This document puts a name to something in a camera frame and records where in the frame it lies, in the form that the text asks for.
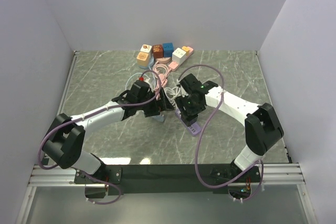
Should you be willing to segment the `pink round socket base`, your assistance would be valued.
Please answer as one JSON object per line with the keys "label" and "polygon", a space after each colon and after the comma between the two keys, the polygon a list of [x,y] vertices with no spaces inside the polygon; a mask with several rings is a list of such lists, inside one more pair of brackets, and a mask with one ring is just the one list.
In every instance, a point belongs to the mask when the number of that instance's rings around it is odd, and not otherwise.
{"label": "pink round socket base", "polygon": [[168,64],[169,62],[171,62],[171,57],[157,58],[156,62],[160,64]]}

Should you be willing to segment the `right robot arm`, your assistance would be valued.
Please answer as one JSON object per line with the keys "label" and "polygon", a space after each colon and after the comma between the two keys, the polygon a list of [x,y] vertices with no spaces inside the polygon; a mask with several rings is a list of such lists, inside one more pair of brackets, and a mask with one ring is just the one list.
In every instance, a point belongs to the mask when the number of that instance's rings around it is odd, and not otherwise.
{"label": "right robot arm", "polygon": [[269,103],[259,105],[239,98],[221,87],[201,85],[199,89],[175,98],[185,125],[197,121],[198,114],[207,107],[218,108],[245,127],[246,145],[234,159],[230,175],[241,182],[248,175],[248,167],[262,158],[283,136],[284,131],[274,107]]}

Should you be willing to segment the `pink power strip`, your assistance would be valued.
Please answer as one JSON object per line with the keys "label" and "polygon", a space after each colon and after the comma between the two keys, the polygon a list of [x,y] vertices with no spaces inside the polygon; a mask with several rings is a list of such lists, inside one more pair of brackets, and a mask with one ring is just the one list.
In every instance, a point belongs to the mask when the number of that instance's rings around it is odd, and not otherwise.
{"label": "pink power strip", "polygon": [[177,70],[194,52],[192,47],[183,46],[182,48],[177,48],[172,53],[172,61],[169,63],[168,67],[175,71]]}

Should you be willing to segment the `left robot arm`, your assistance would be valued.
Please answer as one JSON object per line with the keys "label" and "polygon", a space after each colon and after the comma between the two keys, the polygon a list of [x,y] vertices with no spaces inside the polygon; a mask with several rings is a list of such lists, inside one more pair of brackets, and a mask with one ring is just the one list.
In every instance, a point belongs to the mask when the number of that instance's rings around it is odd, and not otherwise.
{"label": "left robot arm", "polygon": [[92,132],[112,123],[121,122],[137,111],[144,116],[159,116],[163,111],[173,111],[164,90],[150,88],[139,91],[126,90],[107,104],[84,114],[55,117],[40,143],[38,154],[46,153],[62,169],[74,168],[91,182],[107,182],[110,178],[105,163],[92,153],[83,151],[84,140]]}

